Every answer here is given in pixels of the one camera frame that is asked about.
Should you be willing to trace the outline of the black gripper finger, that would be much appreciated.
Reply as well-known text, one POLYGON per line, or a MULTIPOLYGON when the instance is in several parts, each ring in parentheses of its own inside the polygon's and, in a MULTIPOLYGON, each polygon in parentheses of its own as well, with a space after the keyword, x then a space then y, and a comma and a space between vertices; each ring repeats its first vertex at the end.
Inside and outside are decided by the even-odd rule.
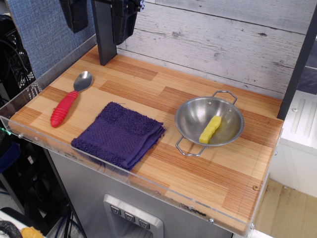
POLYGON ((62 12, 67 26, 77 33, 88 25, 88 12, 86 0, 60 0, 62 12))
POLYGON ((114 43, 120 45, 134 32, 137 17, 136 1, 112 0, 111 17, 114 43))

